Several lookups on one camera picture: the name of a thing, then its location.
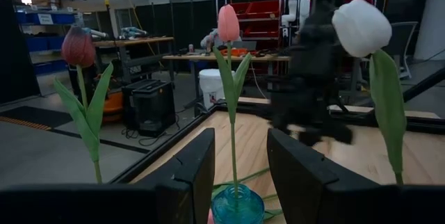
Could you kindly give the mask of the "white artificial tulip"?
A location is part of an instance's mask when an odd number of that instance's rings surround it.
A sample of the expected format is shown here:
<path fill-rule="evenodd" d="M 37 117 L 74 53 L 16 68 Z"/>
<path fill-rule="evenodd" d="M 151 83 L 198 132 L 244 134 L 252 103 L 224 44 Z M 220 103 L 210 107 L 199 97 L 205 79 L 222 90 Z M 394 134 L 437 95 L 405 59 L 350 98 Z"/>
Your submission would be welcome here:
<path fill-rule="evenodd" d="M 365 0 L 352 0 L 334 11 L 332 25 L 342 47 L 355 58 L 369 56 L 369 79 L 374 114 L 385 140 L 396 183 L 403 184 L 403 137 L 407 129 L 398 68 L 382 50 L 392 37 L 391 24 Z"/>

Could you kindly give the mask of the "red bin rack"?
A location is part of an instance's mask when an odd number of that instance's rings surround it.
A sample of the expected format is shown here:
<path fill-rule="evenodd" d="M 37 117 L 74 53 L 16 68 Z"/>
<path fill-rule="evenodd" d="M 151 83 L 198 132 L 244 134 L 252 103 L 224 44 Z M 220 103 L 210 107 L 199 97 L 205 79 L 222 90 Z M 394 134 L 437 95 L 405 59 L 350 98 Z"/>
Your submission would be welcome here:
<path fill-rule="evenodd" d="M 240 37 L 257 50 L 278 48 L 282 43 L 281 16 L 286 0 L 215 0 L 216 8 L 231 5 L 238 17 Z"/>

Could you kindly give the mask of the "black floor mat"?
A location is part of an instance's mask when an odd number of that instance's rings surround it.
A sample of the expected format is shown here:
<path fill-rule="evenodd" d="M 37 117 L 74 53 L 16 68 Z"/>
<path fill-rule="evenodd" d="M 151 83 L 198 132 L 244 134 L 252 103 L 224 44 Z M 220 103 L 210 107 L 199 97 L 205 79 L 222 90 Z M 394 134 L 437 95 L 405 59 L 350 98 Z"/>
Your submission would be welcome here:
<path fill-rule="evenodd" d="M 71 122 L 72 118 L 69 113 L 21 106 L 0 112 L 0 121 L 49 131 Z"/>

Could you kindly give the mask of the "teal glass vase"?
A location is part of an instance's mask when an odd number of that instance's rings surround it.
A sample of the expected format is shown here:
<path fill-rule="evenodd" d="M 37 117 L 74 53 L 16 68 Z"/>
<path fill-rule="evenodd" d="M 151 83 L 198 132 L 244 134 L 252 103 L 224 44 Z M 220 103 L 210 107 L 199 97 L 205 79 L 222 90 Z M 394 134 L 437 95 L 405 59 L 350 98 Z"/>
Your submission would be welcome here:
<path fill-rule="evenodd" d="M 265 207 L 247 186 L 239 184 L 236 195 L 234 185 L 228 184 L 211 200 L 211 212 L 215 224 L 262 224 Z"/>

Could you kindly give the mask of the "black equipment box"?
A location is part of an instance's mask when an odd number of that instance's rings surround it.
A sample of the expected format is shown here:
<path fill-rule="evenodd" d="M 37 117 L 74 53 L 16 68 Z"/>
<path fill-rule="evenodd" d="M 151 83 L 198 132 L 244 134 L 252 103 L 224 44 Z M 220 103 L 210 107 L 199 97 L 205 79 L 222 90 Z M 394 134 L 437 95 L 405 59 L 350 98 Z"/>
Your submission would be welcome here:
<path fill-rule="evenodd" d="M 142 136 L 157 137 L 176 123 L 172 83 L 147 79 L 122 88 L 123 123 Z"/>

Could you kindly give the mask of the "blue bin shelf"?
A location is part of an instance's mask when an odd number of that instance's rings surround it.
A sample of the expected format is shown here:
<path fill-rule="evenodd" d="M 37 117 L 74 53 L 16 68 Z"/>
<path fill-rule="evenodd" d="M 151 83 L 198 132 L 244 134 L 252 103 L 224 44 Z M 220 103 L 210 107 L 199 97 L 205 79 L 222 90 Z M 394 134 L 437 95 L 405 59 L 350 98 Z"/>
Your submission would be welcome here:
<path fill-rule="evenodd" d="M 35 74 L 66 70 L 67 64 L 60 53 L 65 35 L 75 23 L 75 14 L 30 6 L 15 6 L 14 9 Z"/>

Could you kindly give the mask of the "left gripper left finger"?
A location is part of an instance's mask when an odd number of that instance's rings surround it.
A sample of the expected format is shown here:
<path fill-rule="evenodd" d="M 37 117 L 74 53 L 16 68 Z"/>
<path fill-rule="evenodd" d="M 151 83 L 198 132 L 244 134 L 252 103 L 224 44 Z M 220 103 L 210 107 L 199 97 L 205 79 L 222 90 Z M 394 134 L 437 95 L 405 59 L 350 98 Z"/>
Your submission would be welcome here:
<path fill-rule="evenodd" d="M 145 224 L 207 224 L 215 175 L 215 129 L 207 128 L 137 185 L 150 190 Z"/>

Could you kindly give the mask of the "orange round container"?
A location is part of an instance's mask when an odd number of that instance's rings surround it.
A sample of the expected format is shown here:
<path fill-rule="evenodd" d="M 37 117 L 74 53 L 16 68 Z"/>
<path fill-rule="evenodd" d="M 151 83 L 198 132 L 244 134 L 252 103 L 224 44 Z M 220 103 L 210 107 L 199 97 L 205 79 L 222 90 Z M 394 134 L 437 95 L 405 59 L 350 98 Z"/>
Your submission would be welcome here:
<path fill-rule="evenodd" d="M 123 93 L 109 93 L 104 102 L 103 123 L 118 122 L 123 114 Z"/>

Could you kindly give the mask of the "wooden table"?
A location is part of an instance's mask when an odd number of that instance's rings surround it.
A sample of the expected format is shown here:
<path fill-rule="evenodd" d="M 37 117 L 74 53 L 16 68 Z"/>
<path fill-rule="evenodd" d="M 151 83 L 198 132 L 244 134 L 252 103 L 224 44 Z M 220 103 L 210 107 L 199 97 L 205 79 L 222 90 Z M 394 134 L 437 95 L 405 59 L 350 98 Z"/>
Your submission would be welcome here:
<path fill-rule="evenodd" d="M 234 56 L 230 57 L 228 60 L 228 63 L 224 63 L 224 59 L 227 59 L 226 56 L 215 56 L 214 54 L 211 54 L 210 56 L 201 56 L 201 55 L 186 55 L 186 56 L 163 56 L 162 59 L 169 60 L 169 74 L 170 74 L 170 80 L 175 85 L 175 75 L 174 75 L 174 64 L 173 61 L 192 61 L 192 67 L 191 67 L 191 73 L 193 76 L 194 81 L 194 89 L 197 95 L 200 94 L 200 85 L 199 85 L 199 78 L 198 78 L 198 72 L 196 70 L 196 61 L 212 61 L 217 62 L 220 66 L 220 70 L 222 71 L 222 77 L 223 77 L 223 83 L 228 83 L 231 87 L 231 85 L 236 85 L 238 88 L 241 88 L 241 82 L 245 80 L 246 72 L 248 71 L 248 68 L 250 67 L 251 63 L 255 62 L 266 62 L 268 64 L 268 75 L 273 74 L 273 62 L 289 62 L 290 57 L 289 56 L 273 56 L 270 54 L 266 54 L 264 57 L 255 57 L 248 54 L 245 58 Z M 227 77 L 229 76 L 229 69 L 232 67 L 233 62 L 240 62 L 241 65 L 236 70 L 236 74 L 233 78 L 234 81 L 229 80 L 227 81 Z"/>

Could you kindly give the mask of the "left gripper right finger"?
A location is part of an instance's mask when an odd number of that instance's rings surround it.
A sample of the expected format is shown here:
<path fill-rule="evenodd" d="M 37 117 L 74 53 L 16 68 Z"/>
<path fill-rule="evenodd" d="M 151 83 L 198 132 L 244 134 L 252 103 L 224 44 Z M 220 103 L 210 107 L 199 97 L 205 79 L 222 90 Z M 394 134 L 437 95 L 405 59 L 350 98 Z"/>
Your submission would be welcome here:
<path fill-rule="evenodd" d="M 376 224 L 379 185 L 278 129 L 269 129 L 270 173 L 288 224 Z"/>

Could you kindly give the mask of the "dark red artificial tulip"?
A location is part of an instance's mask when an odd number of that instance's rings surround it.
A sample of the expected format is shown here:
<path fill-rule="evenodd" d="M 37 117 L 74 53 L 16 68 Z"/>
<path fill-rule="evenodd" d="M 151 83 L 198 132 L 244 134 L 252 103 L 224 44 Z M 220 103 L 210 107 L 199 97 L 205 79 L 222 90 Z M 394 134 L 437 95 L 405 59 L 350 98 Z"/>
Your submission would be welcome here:
<path fill-rule="evenodd" d="M 92 99 L 88 99 L 83 69 L 91 67 L 95 62 L 95 46 L 91 34 L 79 26 L 71 27 L 62 43 L 61 54 L 67 64 L 76 68 L 81 99 L 78 99 L 57 79 L 54 80 L 54 88 L 77 127 L 93 162 L 97 183 L 101 184 L 99 132 L 102 125 L 108 85 L 114 67 L 113 64 L 108 65 L 100 76 Z"/>

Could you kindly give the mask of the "wooden workbench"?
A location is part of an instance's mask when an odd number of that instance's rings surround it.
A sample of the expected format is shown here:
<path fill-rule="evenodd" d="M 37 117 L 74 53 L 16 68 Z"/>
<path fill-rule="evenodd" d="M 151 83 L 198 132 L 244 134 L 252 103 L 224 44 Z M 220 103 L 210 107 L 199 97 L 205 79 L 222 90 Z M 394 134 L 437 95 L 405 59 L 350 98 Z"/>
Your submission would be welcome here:
<path fill-rule="evenodd" d="M 93 42 L 95 47 L 99 48 L 114 48 L 117 52 L 118 59 L 121 62 L 122 69 L 122 82 L 124 84 L 132 83 L 133 79 L 142 76 L 150 76 L 153 73 L 152 70 L 143 70 L 141 72 L 134 72 L 134 67 L 142 67 L 147 65 L 155 65 L 159 63 L 164 56 L 172 53 L 172 46 L 174 42 L 173 37 L 155 37 L 155 38 L 138 38 L 137 40 L 105 40 Z M 152 54 L 151 56 L 144 56 L 141 58 L 132 58 L 127 48 L 135 45 L 147 45 L 151 43 L 167 42 L 169 53 L 165 54 Z"/>

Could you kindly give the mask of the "black aluminium table frame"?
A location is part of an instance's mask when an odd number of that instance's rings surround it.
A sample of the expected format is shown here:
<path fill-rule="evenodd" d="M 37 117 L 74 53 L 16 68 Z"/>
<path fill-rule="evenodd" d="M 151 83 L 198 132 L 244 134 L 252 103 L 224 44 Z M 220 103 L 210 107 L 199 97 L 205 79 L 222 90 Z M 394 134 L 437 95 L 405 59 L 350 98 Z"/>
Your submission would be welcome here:
<path fill-rule="evenodd" d="M 268 167 L 266 120 L 251 113 L 238 112 L 235 125 L 238 177 L 246 177 Z M 216 183 L 232 179 L 228 114 L 212 113 L 191 132 L 168 147 L 162 142 L 148 149 L 154 160 L 144 165 L 130 181 L 137 182 L 153 172 L 206 128 L 216 134 Z M 346 145 L 324 137 L 314 149 L 332 161 L 379 184 L 393 184 L 396 179 L 380 131 L 373 127 L 352 126 L 353 144 Z M 405 184 L 445 185 L 445 134 L 408 131 L 403 140 L 403 181 Z"/>

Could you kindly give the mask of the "white bucket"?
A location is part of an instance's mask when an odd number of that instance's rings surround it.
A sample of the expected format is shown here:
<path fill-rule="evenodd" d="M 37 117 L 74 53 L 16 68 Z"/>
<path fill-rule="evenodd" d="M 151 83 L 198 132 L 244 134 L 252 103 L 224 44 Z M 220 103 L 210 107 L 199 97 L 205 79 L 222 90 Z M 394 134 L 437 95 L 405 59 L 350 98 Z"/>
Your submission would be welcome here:
<path fill-rule="evenodd" d="M 219 69 L 205 69 L 199 72 L 199 84 L 203 93 L 204 106 L 209 109 L 225 97 Z"/>

